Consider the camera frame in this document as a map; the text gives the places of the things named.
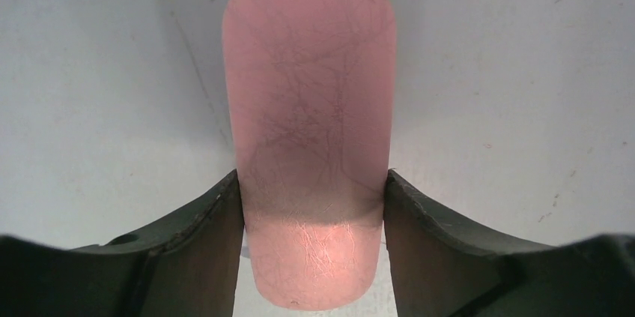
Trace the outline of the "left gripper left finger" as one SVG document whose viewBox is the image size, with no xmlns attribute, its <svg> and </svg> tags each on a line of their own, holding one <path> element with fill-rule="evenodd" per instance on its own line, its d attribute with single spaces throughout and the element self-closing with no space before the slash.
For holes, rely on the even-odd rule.
<svg viewBox="0 0 635 317">
<path fill-rule="evenodd" d="M 104 245 L 1 237 L 3 316 L 231 316 L 243 241 L 236 172 Z"/>
</svg>

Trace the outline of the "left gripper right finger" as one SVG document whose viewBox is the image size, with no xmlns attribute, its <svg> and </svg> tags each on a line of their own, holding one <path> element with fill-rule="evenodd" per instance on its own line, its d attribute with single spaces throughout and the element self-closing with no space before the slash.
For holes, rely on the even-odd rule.
<svg viewBox="0 0 635 317">
<path fill-rule="evenodd" d="M 632 316 L 634 237 L 552 247 L 486 227 L 389 171 L 384 229 L 400 316 Z"/>
</svg>

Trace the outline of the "pink glasses case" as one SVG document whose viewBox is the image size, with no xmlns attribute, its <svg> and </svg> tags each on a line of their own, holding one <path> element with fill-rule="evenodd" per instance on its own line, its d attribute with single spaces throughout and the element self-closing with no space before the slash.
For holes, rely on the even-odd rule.
<svg viewBox="0 0 635 317">
<path fill-rule="evenodd" d="M 222 47 L 255 285 L 331 310 L 373 283 L 395 86 L 389 0 L 229 0 Z"/>
</svg>

